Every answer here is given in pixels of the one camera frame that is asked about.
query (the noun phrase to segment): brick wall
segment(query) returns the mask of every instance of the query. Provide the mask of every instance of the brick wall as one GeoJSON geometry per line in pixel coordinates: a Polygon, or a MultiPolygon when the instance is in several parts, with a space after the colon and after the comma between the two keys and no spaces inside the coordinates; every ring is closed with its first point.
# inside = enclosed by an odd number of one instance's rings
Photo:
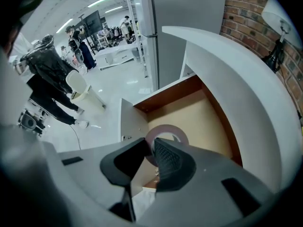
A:
{"type": "MultiPolygon", "coordinates": [[[[260,58],[273,50],[280,37],[261,17],[267,0],[226,0],[221,35],[238,42],[260,58]]],[[[282,65],[288,91],[303,115],[303,52],[289,42],[282,65]]],[[[281,70],[276,74],[283,82],[281,70]]]]}

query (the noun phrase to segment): white ceiling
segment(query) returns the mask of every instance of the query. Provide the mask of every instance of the white ceiling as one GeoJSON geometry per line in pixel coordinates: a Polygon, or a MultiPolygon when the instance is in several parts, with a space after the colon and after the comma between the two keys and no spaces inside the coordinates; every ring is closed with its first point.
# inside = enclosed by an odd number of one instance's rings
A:
{"type": "Polygon", "coordinates": [[[119,6],[127,8],[126,0],[106,0],[91,8],[87,7],[95,1],[98,0],[43,0],[21,32],[27,40],[33,41],[46,34],[55,34],[70,18],[73,21],[69,25],[75,25],[80,22],[79,16],[82,14],[86,17],[99,10],[102,17],[109,9],[119,6]]]}

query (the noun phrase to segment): black cable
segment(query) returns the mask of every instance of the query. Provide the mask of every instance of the black cable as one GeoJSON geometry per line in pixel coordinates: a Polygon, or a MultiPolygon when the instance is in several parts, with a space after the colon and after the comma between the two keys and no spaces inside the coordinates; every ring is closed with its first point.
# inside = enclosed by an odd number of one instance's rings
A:
{"type": "MultiPolygon", "coordinates": [[[[77,133],[76,133],[76,131],[74,130],[74,128],[70,125],[70,127],[71,127],[71,129],[75,132],[75,134],[76,134],[76,136],[77,136],[77,133]]],[[[78,145],[79,145],[79,149],[81,149],[81,147],[80,147],[80,141],[79,141],[79,138],[78,138],[78,136],[77,136],[77,139],[78,139],[78,145]]]]}
{"type": "Polygon", "coordinates": [[[283,74],[282,67],[280,67],[280,68],[281,68],[281,73],[282,73],[283,81],[284,81],[284,84],[285,84],[285,88],[286,88],[286,90],[287,90],[289,96],[291,97],[292,101],[294,102],[294,106],[296,107],[296,110],[298,110],[297,104],[295,103],[293,96],[292,96],[292,95],[290,94],[290,92],[288,91],[288,88],[287,88],[287,84],[286,84],[286,81],[285,81],[285,78],[284,78],[284,74],[283,74]]]}
{"type": "Polygon", "coordinates": [[[284,84],[285,84],[285,88],[286,88],[286,90],[287,90],[289,96],[291,97],[291,99],[292,99],[292,101],[293,101],[293,103],[294,103],[294,106],[295,106],[295,108],[296,108],[296,110],[297,110],[297,113],[298,113],[300,125],[301,125],[301,127],[303,127],[302,122],[301,122],[302,116],[301,116],[300,110],[299,110],[297,104],[295,103],[295,100],[294,100],[293,96],[292,96],[292,95],[290,94],[290,92],[288,91],[288,88],[287,88],[287,84],[286,84],[286,81],[285,81],[285,78],[284,78],[284,74],[283,74],[282,67],[280,67],[280,68],[281,68],[281,73],[282,73],[283,81],[284,81],[284,84]]]}

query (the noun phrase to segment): open drawer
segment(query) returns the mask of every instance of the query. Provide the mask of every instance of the open drawer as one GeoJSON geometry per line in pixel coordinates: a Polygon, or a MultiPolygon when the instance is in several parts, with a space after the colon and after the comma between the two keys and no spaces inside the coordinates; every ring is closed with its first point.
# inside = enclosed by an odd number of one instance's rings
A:
{"type": "MultiPolygon", "coordinates": [[[[232,128],[216,99],[197,75],[183,77],[132,105],[121,99],[119,139],[145,137],[156,126],[179,127],[191,146],[211,150],[242,165],[232,128]]],[[[162,138],[173,140],[171,134],[162,138]]],[[[144,160],[133,179],[133,195],[155,177],[155,167],[144,160]]]]}

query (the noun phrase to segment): white sneaker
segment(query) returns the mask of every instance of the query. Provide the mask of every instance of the white sneaker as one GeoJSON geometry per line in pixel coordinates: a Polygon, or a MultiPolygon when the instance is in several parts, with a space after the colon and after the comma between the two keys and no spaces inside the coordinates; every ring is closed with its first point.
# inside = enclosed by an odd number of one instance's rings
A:
{"type": "Polygon", "coordinates": [[[78,125],[80,128],[85,129],[87,128],[89,122],[86,120],[76,120],[75,124],[78,125]]]}
{"type": "Polygon", "coordinates": [[[84,110],[82,108],[78,108],[78,110],[76,111],[78,114],[82,114],[84,112],[84,110]]]}

